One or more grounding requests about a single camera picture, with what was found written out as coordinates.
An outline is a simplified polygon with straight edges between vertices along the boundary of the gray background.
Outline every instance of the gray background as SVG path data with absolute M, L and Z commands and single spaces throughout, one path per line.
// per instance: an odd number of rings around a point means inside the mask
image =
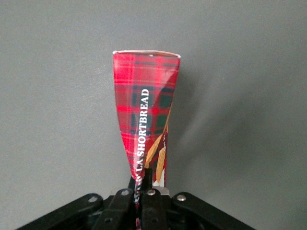
M 306 1 L 1 1 L 0 229 L 130 172 L 112 51 L 182 56 L 167 187 L 259 230 L 307 229 Z

